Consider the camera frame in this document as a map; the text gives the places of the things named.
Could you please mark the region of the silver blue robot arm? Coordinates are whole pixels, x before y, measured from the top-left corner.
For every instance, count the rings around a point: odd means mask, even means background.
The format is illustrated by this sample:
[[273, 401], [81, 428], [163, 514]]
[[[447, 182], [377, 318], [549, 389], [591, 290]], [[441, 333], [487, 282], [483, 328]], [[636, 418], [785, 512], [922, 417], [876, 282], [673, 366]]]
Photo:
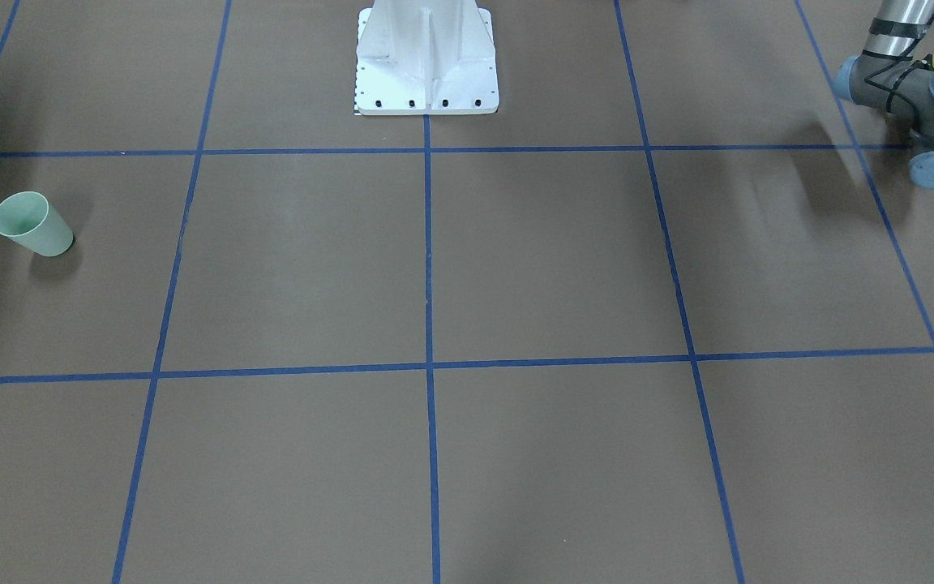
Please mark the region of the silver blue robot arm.
[[915, 50], [934, 23], [934, 1], [882, 1], [861, 52], [835, 73], [834, 96], [908, 126], [912, 184], [934, 190], [934, 53]]

